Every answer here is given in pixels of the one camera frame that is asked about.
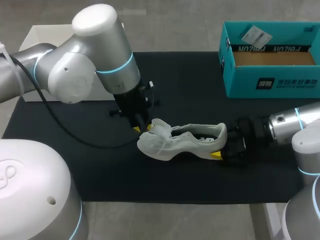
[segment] black cable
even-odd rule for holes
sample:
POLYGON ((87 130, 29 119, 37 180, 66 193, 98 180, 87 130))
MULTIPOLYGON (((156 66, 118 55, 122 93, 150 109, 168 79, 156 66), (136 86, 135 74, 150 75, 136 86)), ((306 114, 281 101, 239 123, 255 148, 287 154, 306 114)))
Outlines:
MULTIPOLYGON (((4 57, 5 55, 3 53, 0 53, 0 57, 4 57)), ((155 105, 155 93, 153 91, 153 86, 150 86, 151 89, 151 93, 152 93, 152 100, 151 100, 151 110, 150 110, 150 115, 149 115, 149 119, 147 120, 145 127, 143 128, 143 130, 139 133, 139 135, 137 137, 135 137, 134 139, 125 142, 123 144, 117 145, 117 146, 108 146, 108 145, 96 145, 90 142, 87 142, 85 140, 82 140, 81 138, 77 137, 75 134, 73 134, 71 131, 69 131, 63 124, 62 122, 59 120, 59 118, 55 115, 54 111, 52 110, 52 108, 50 107, 50 105, 48 104, 45 96, 43 95, 37 81, 31 76, 30 72, 26 69, 26 67, 19 61, 17 60, 15 57, 10 55, 10 58, 12 59, 12 61, 17 64, 23 71, 24 73, 28 76, 28 78, 30 79, 30 81, 32 82, 33 86, 35 87, 36 91, 38 92, 38 94, 40 95, 40 98, 42 99, 44 105, 46 106, 46 108, 48 109, 49 113, 51 114, 51 116, 53 117, 53 119, 56 121, 56 123, 73 139, 77 140, 78 142, 84 144, 84 145, 88 145, 90 147, 93 148, 97 148, 97 149, 118 149, 118 148, 122 148, 126 145, 129 145, 133 142, 136 142, 139 137, 148 130, 148 125, 149 122, 151 121, 152 115, 153 115, 153 111, 154 111, 154 105, 155 105)))

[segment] shoe insole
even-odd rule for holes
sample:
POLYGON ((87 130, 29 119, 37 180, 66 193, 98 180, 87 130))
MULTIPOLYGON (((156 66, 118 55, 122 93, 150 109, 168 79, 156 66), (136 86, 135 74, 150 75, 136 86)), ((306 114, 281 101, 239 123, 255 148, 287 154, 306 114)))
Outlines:
MULTIPOLYGON (((183 134, 184 131, 173 131, 171 133, 172 137, 175 137, 175 136, 179 136, 181 134, 183 134)), ((192 134, 196 139, 200 140, 200 141, 213 141, 213 140, 216 140, 217 137, 216 136, 213 136, 213 135, 210 135, 210 134, 192 134)))

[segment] black table mat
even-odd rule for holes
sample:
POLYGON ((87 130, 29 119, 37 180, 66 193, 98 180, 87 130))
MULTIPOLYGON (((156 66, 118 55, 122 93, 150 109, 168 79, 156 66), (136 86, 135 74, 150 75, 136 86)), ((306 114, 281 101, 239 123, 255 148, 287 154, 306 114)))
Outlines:
MULTIPOLYGON (((152 80, 161 106, 154 117, 172 126, 231 124, 237 117, 267 116, 315 99, 226 97, 217 52, 137 52, 144 81, 152 80)), ((136 136, 128 121, 109 117, 113 101, 51 102, 61 121, 79 137, 116 145, 136 136)), ((84 201, 191 204, 287 202, 302 187, 291 146, 261 150, 245 168, 225 167, 188 153, 164 162, 133 143, 104 150, 69 137, 41 102, 19 99, 4 139, 28 139, 54 148, 66 161, 84 201)))

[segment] cardboard box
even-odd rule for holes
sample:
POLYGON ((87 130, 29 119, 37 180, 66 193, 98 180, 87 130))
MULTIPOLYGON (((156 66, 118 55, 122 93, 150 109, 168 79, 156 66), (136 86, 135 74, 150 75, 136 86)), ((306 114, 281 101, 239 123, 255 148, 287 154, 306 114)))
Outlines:
POLYGON ((318 22, 224 22, 219 60, 227 96, 320 98, 319 29, 318 22), (261 49, 243 40, 253 26, 272 36, 261 49))

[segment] shoe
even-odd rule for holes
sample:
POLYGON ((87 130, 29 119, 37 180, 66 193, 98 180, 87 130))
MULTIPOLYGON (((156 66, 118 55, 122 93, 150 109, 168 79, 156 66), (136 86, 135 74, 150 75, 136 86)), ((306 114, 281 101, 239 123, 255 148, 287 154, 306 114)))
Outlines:
POLYGON ((169 161, 182 152, 193 153, 202 159, 221 160, 211 153, 220 151, 225 146, 227 137, 224 123, 171 127, 156 118, 151 122, 151 129, 140 136, 137 147, 145 155, 162 161, 169 161))

